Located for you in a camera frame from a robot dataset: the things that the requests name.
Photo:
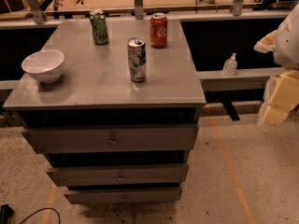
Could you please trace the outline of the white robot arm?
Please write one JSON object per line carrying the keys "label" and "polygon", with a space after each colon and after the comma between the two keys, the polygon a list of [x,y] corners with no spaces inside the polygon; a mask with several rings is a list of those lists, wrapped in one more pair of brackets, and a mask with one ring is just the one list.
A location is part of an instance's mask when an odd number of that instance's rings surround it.
{"label": "white robot arm", "polygon": [[272,51],[274,62],[285,69],[278,77],[268,79],[259,111],[260,127],[277,127],[299,105],[299,5],[254,49]]}

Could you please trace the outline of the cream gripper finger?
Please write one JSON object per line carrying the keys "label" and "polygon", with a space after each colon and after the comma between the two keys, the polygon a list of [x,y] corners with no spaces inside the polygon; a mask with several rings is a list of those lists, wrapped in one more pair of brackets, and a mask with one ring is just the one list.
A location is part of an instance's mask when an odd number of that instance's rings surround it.
{"label": "cream gripper finger", "polygon": [[291,70],[266,83],[261,105],[261,123],[280,125],[299,105],[299,71]]}
{"label": "cream gripper finger", "polygon": [[275,44],[275,37],[277,34],[277,30],[272,31],[265,37],[263,37],[261,40],[259,40],[254,45],[254,50],[261,52],[261,53],[267,53],[274,50],[274,44]]}

